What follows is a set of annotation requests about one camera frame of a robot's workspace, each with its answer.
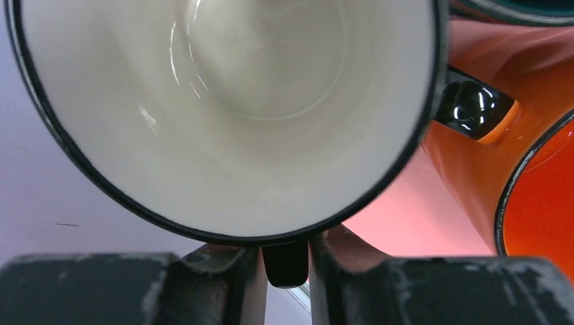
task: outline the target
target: worn black paint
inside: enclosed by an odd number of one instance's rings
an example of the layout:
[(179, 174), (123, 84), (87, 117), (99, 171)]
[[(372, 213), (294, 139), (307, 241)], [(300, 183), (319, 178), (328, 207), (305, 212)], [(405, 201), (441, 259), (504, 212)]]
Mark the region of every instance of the worn black paint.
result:
[(0, 324), (263, 325), (266, 295), (256, 248), (27, 256), (0, 271)]

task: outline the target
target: teal mug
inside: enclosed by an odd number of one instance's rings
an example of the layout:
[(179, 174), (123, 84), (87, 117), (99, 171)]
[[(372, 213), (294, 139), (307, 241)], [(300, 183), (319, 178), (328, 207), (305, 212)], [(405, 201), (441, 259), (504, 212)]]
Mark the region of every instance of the teal mug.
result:
[(450, 0), (451, 13), (461, 18), (522, 26), (572, 26), (574, 1)]

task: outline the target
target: orange mug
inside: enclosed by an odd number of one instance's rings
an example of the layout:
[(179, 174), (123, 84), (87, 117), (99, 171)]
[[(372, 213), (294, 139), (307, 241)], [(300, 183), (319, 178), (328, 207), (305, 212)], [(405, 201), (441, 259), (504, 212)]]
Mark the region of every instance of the orange mug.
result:
[(484, 89), (448, 84), (422, 147), (493, 251), (574, 279), (574, 28), (450, 24), (451, 66)]

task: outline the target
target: mug handle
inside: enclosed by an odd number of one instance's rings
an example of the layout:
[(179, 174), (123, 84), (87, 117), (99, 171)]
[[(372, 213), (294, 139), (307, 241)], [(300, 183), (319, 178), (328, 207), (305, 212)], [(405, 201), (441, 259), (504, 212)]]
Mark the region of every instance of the mug handle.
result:
[(435, 120), (481, 144), (492, 144), (518, 113), (505, 93), (448, 67), (446, 87)]
[(262, 246), (265, 273), (277, 288), (302, 286), (309, 277), (309, 240)]

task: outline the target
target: black rim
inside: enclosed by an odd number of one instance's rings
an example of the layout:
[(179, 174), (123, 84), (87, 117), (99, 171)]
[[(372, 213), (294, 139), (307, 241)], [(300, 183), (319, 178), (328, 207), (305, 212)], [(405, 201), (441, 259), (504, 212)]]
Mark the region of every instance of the black rim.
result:
[(534, 14), (523, 10), (512, 9), (497, 5), (490, 0), (455, 0), (460, 6), (452, 6), (451, 11), (464, 17), (472, 17), (481, 20), (481, 16), (494, 18), (501, 22), (521, 26), (572, 26), (574, 25), (573, 16), (545, 16), (540, 13)]
[(291, 242), (298, 238), (310, 236), (312, 234), (318, 234), (334, 225), (340, 224), (342, 221), (353, 216), (362, 210), (367, 204), (372, 202), (402, 171), (418, 147), (420, 138), (426, 130), (429, 121), (432, 119), (432, 117), (434, 117), (442, 92), (442, 87), (438, 87), (438, 85), (442, 83), (446, 69), (446, 40), (448, 39), (446, 35), (446, 22), (448, 18), (448, 6), (444, 0), (433, 0), (432, 3), (435, 17), (435, 53), (433, 58), (433, 71), (431, 80), (429, 81), (428, 93), (420, 118), (418, 119), (414, 128), (414, 132), (399, 157), (391, 165), (391, 168), (384, 174), (384, 176), (376, 183), (373, 188), (371, 188), (363, 196), (361, 196), (354, 203), (350, 204), (339, 213), (326, 218), (319, 223), (309, 225), (299, 230), (278, 235), (257, 237), (227, 236), (211, 232), (204, 232), (170, 221), (169, 219), (154, 213), (132, 198), (128, 197), (121, 190), (110, 183), (102, 174), (100, 174), (100, 172), (89, 162), (89, 160), (81, 152), (80, 148), (75, 144), (74, 140), (60, 124), (55, 112), (49, 103), (47, 94), (42, 86), (42, 82), (37, 74), (37, 71), (35, 70), (32, 55), (26, 42), (25, 32), (22, 25), (21, 0), (5, 0), (4, 4), (8, 23), (8, 31), (10, 34), (10, 40), (12, 42), (12, 49), (14, 51), (16, 61), (18, 62), (20, 74), (22, 75), (24, 83), (28, 89), (28, 93), (32, 98), (36, 109), (38, 110), (46, 127), (50, 130), (57, 143), (86, 177), (88, 177), (99, 189), (104, 191), (109, 197), (124, 206), (126, 209), (130, 210), (146, 221), (149, 221), (150, 223), (153, 223), (154, 225), (164, 228), (170, 232), (204, 242), (230, 244), (235, 246), (254, 246)]
[(532, 158), (538, 153), (538, 151), (548, 142), (556, 133), (558, 133), (563, 127), (565, 127), (568, 123), (574, 121), (574, 110), (568, 112), (568, 114), (564, 115), (558, 122), (552, 125), (536, 142), (533, 146), (528, 149), (528, 152), (516, 169), (512, 172), (508, 183), (504, 187), (504, 191), (502, 191), (502, 195), (500, 196), (500, 200), (498, 202), (498, 207), (496, 209), (496, 216), (495, 216), (495, 223), (494, 223), (494, 236), (495, 236), (495, 243), (496, 249), (498, 253), (503, 256), (507, 256), (508, 253), (506, 252), (506, 246), (504, 245), (504, 213), (506, 212), (506, 205), (508, 204), (508, 199), (512, 195), (512, 190), (514, 189), (514, 185), (516, 185), (516, 181), (520, 178), (522, 172), (532, 160)]

